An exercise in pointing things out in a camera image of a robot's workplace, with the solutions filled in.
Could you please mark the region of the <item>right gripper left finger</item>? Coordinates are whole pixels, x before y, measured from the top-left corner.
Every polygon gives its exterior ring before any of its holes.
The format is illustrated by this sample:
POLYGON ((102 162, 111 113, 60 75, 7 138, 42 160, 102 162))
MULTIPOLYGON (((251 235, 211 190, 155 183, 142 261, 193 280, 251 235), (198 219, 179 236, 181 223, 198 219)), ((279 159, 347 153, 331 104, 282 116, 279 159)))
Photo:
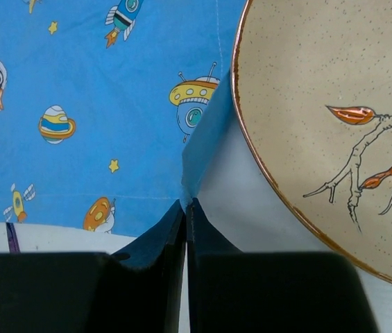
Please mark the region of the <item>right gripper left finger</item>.
POLYGON ((175 202, 113 254, 0 254, 0 332, 177 332, 184 226, 175 202))

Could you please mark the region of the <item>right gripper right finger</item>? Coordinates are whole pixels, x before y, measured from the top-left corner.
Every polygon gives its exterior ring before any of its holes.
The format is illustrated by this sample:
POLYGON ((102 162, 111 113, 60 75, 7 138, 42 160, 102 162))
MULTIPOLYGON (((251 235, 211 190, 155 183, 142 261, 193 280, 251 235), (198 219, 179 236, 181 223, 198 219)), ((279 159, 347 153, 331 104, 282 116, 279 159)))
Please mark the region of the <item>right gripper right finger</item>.
POLYGON ((245 253, 187 207, 192 332, 376 332, 354 266, 331 252, 245 253))

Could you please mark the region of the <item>blue space-print cloth placemat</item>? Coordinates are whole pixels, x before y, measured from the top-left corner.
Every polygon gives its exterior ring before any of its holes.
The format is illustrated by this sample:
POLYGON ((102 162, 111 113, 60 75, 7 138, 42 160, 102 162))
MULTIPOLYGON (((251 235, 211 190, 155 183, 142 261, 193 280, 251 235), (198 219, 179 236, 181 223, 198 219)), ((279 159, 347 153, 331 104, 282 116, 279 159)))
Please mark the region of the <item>blue space-print cloth placemat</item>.
POLYGON ((226 75, 243 1, 0 1, 0 222, 138 236, 226 75))

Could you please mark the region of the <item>beige ceramic plate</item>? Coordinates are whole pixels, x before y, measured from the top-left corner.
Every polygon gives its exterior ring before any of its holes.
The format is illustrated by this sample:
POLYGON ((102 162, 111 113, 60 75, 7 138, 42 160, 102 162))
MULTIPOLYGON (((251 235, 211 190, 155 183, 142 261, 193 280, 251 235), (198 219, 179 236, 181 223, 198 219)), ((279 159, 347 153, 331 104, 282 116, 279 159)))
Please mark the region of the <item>beige ceramic plate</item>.
POLYGON ((392 1, 247 1, 231 70, 273 191, 323 243, 392 283, 392 1))

